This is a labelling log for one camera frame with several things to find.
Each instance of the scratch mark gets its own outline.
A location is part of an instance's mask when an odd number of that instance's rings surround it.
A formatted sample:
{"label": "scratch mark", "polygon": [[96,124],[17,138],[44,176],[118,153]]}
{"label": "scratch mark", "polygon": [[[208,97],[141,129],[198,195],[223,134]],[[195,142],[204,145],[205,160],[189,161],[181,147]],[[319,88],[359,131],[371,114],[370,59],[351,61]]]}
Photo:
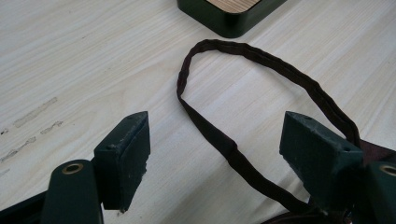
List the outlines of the scratch mark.
{"label": "scratch mark", "polygon": [[23,116],[21,119],[17,119],[14,122],[15,127],[20,128],[23,124],[27,123],[28,121],[35,119],[41,112],[46,110],[50,105],[55,104],[58,101],[57,97],[50,99],[48,102],[44,103],[43,105],[39,106],[35,110],[29,112],[29,114]]}
{"label": "scratch mark", "polygon": [[55,123],[52,124],[52,126],[50,126],[49,128],[44,129],[43,131],[41,131],[41,134],[46,134],[49,133],[53,127],[57,126],[57,127],[61,127],[61,125],[63,124],[63,121],[56,121]]}
{"label": "scratch mark", "polygon": [[9,129],[4,129],[4,130],[1,132],[1,135],[5,134],[5,133],[8,133],[8,132],[9,132]]}
{"label": "scratch mark", "polygon": [[9,158],[15,156],[18,152],[20,152],[24,147],[27,145],[35,142],[35,137],[29,138],[21,147],[18,147],[17,149],[12,149],[8,152],[8,154],[5,157],[0,158],[0,163],[3,163],[4,161],[8,160]]}
{"label": "scratch mark", "polygon": [[8,172],[9,172],[9,169],[6,169],[5,171],[0,172],[0,177],[2,177],[3,175],[5,175],[5,174],[8,173]]}

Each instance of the metal ring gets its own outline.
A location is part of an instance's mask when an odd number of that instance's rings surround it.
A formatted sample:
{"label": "metal ring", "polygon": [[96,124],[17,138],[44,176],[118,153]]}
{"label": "metal ring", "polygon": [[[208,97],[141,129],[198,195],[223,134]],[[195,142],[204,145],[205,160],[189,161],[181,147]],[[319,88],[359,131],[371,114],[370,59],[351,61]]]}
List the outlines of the metal ring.
{"label": "metal ring", "polygon": [[393,166],[381,165],[381,166],[379,167],[379,169],[380,169],[382,172],[386,173],[387,175],[396,176],[396,168],[393,167]]}
{"label": "metal ring", "polygon": [[82,165],[82,163],[71,163],[62,169],[62,173],[64,173],[64,175],[72,175],[78,173],[83,167],[84,165]]}

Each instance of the light wood grain surface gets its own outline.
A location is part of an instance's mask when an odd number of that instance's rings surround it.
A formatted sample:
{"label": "light wood grain surface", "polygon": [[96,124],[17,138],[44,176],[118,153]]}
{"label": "light wood grain surface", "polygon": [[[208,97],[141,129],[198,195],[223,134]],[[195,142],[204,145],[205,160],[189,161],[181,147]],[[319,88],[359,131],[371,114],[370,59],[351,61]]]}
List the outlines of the light wood grain surface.
{"label": "light wood grain surface", "polygon": [[[176,1],[0,2],[0,210],[50,173],[90,160],[125,116],[149,112],[148,171],[106,223],[260,223],[284,211],[252,189],[192,125],[177,73],[197,42],[220,38]],[[361,137],[396,148],[396,2],[288,1],[244,36],[318,81]],[[278,155],[286,110],[334,130],[306,92],[244,58],[196,56],[184,94],[262,174],[307,193]]]}
{"label": "light wood grain surface", "polygon": [[232,13],[244,12],[250,9],[251,7],[253,7],[256,3],[260,2],[260,0],[207,0],[207,1],[223,11],[232,12]]}

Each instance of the dark green tray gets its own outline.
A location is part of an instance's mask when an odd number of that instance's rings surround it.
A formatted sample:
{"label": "dark green tray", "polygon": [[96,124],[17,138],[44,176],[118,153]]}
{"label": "dark green tray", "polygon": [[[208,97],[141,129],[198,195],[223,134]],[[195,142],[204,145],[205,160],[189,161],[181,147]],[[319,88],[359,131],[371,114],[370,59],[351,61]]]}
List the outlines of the dark green tray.
{"label": "dark green tray", "polygon": [[206,0],[177,0],[177,5],[207,28],[226,38],[237,38],[277,9],[286,0],[261,0],[240,13],[230,13]]}

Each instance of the table surface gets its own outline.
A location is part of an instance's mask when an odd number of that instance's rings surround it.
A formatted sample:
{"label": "table surface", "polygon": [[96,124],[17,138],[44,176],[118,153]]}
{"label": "table surface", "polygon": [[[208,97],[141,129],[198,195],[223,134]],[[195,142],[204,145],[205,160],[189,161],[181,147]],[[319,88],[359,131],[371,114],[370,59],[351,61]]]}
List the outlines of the table surface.
{"label": "table surface", "polygon": [[[260,223],[284,208],[251,188],[198,133],[176,96],[190,48],[223,39],[177,1],[0,2],[0,210],[147,110],[151,155],[130,210],[106,223]],[[288,1],[233,41],[293,64],[330,94],[361,138],[396,148],[396,2]],[[242,57],[196,56],[185,99],[298,198],[278,154],[285,111],[334,127],[306,92]]]}

